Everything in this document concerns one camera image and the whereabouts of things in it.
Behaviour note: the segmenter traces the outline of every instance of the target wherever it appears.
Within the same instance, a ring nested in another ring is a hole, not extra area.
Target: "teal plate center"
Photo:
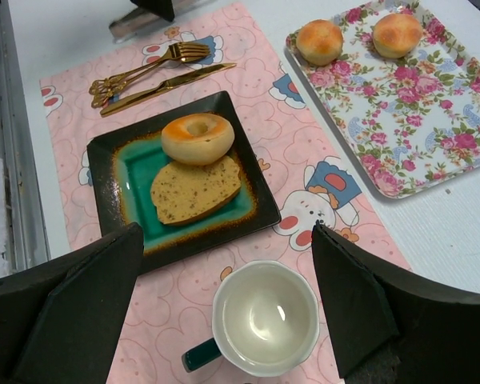
[[[229,155],[242,166],[234,153]],[[129,142],[114,156],[121,213],[126,224],[137,222],[144,230],[145,250],[175,242],[180,238],[200,235],[255,212],[255,199],[242,170],[240,193],[220,210],[185,226],[161,224],[157,209],[151,201],[150,189],[154,177],[170,161],[171,159],[162,150],[160,134],[151,134]]]

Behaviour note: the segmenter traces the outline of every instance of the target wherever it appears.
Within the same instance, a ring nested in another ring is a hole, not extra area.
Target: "metal edge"
[[[0,158],[9,183],[12,272],[50,260],[8,2],[0,3]]]

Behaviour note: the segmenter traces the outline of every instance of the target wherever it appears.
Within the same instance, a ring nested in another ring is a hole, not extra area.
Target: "white table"
[[[191,0],[176,21],[184,22],[231,2]],[[360,2],[243,0],[283,62],[287,62],[283,47],[289,32],[311,19],[331,17]],[[38,80],[117,49],[108,25],[134,6],[128,0],[10,0],[9,3],[50,252],[57,257],[70,248]],[[480,60],[480,12],[467,0],[422,0],[422,3]],[[290,65],[287,67],[296,79]],[[334,140],[321,112],[303,92],[303,85],[296,85],[317,122],[350,164],[414,271],[435,281],[480,292],[480,169],[399,202],[372,194]]]

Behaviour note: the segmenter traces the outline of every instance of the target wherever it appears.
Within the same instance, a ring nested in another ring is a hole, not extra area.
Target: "ceramic plate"
[[[241,168],[242,188],[231,202],[211,216],[188,226],[164,226],[157,219],[150,188],[170,159],[162,151],[160,132],[172,120],[211,112],[234,128],[228,153]],[[147,120],[94,138],[87,146],[90,172],[102,234],[130,222],[144,230],[141,273],[187,258],[281,220],[254,152],[227,92],[180,106]]]
[[[389,13],[424,28],[403,59],[384,60],[371,41]],[[404,198],[480,166],[480,64],[418,2],[376,0],[335,16],[340,58],[317,68],[286,46],[378,190]]]

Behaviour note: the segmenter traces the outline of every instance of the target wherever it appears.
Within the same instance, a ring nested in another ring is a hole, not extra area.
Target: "floral tray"
[[[413,14],[425,29],[399,60],[374,50],[374,24]],[[377,0],[333,18],[342,55],[326,67],[286,47],[378,190],[404,198],[480,166],[480,64],[419,2]]]

